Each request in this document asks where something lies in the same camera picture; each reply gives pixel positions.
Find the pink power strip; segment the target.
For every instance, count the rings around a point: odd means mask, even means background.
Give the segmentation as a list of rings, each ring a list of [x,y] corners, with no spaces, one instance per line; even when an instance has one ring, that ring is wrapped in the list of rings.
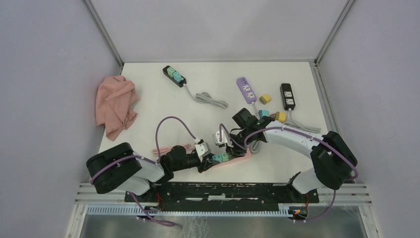
[[[220,163],[220,164],[215,165],[215,166],[232,164],[232,163],[235,163],[235,162],[238,162],[238,161],[242,161],[242,160],[245,160],[245,159],[249,159],[251,156],[252,156],[252,153],[251,153],[251,152],[250,152],[250,150],[248,149],[248,150],[246,151],[246,154],[245,154],[244,156],[242,156],[242,157],[237,157],[237,158],[233,158],[233,157],[229,156],[230,160],[229,160],[228,162]]]

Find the teal charger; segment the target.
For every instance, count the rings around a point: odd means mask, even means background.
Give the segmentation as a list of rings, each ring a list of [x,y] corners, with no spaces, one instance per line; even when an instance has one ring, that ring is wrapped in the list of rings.
[[[213,163],[220,164],[223,162],[223,157],[221,154],[213,155],[211,158]]]
[[[168,74],[170,77],[173,77],[173,75],[174,75],[174,73],[176,72],[176,70],[174,70],[172,67],[168,67],[168,68],[166,69],[166,72],[167,72],[167,74]]]

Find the green charger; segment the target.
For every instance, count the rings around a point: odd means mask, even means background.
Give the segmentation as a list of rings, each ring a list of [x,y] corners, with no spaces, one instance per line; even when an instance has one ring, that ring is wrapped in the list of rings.
[[[228,162],[230,160],[229,155],[227,153],[222,153],[221,154],[221,161],[224,162]]]

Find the teal usb charger plug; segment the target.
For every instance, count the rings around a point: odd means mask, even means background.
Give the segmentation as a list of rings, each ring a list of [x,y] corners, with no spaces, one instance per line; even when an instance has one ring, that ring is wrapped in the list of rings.
[[[270,113],[268,110],[258,110],[259,118],[263,117],[270,117]]]

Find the yellow usb charger plug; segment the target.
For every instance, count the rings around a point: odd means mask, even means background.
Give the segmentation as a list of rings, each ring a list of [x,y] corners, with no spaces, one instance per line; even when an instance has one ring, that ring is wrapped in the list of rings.
[[[259,102],[263,105],[266,105],[271,101],[271,97],[268,94],[264,94],[259,97]]]

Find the purple power strip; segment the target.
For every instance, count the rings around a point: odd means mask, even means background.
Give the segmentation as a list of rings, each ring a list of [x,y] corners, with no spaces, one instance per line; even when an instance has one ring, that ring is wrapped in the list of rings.
[[[245,77],[237,78],[236,84],[247,104],[254,104],[257,101],[256,94]]]

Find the black power strip white sockets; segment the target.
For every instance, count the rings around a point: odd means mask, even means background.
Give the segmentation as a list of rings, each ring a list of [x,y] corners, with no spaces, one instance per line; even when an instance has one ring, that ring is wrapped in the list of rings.
[[[294,110],[296,103],[290,83],[282,83],[280,85],[281,100],[283,108],[286,111]]]

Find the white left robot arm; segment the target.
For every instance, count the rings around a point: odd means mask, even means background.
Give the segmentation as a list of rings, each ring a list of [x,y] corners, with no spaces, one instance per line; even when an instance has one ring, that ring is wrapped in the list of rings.
[[[156,195],[153,185],[173,179],[175,172],[197,168],[201,173],[222,161],[223,156],[211,153],[205,142],[195,144],[193,148],[173,146],[159,161],[139,155],[124,142],[92,156],[86,167],[91,176],[90,184],[98,194],[125,190],[148,202]]]

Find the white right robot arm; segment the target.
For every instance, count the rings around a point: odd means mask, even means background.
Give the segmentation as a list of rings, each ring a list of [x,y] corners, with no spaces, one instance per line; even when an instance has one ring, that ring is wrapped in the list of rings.
[[[286,196],[292,202],[301,201],[307,193],[323,186],[338,190],[344,182],[359,176],[358,161],[337,132],[329,131],[325,135],[305,132],[270,116],[258,118],[245,108],[233,120],[240,127],[237,134],[230,133],[223,124],[214,134],[216,145],[224,146],[231,158],[241,157],[252,142],[261,141],[284,146],[310,159],[312,168],[298,172],[289,180]]]

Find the black power strip far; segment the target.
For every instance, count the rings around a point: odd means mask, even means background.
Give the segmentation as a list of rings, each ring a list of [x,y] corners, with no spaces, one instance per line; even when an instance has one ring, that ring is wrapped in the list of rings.
[[[168,79],[170,79],[174,84],[176,84],[180,88],[184,87],[187,84],[186,78],[169,65],[164,67],[162,69],[162,72]]]

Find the pink cloth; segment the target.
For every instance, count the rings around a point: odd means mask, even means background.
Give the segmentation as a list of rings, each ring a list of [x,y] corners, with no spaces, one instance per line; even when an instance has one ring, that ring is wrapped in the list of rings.
[[[105,127],[105,135],[115,141],[123,130],[127,130],[137,118],[131,109],[139,97],[135,84],[123,75],[105,77],[99,85],[95,116],[96,125]]]

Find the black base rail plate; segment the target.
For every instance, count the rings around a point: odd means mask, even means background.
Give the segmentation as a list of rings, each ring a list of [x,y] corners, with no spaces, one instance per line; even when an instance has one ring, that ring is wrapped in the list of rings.
[[[285,183],[167,182],[137,196],[164,212],[265,212],[279,204],[319,203],[317,190],[300,194]]]

